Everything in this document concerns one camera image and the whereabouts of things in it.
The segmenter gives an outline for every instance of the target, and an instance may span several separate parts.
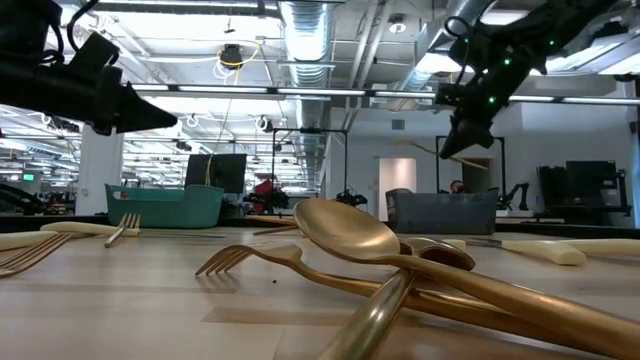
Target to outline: white door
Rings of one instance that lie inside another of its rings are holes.
[[[404,188],[417,192],[416,159],[380,159],[379,165],[378,219],[387,221],[387,191]]]

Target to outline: gray storage bin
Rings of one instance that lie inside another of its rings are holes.
[[[403,234],[489,235],[495,231],[498,191],[476,194],[386,193],[389,227]]]

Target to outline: black monitor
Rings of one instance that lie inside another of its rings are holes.
[[[184,186],[205,185],[209,165],[209,185],[228,194],[244,192],[247,154],[191,155]]]
[[[567,161],[567,180],[574,198],[601,197],[601,190],[617,190],[615,161]]]

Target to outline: doorway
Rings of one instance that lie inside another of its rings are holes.
[[[471,166],[462,166],[462,182],[466,192],[479,193],[489,190],[491,187],[491,159],[489,158],[464,158],[489,170],[482,170]]]
[[[378,171],[378,219],[388,221],[387,191],[409,189],[417,192],[416,159],[380,159]]]

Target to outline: teal plastic bin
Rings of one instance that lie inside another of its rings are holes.
[[[105,184],[109,222],[126,213],[140,214],[140,227],[210,228],[218,223],[224,190],[190,185],[185,190],[138,189]]]

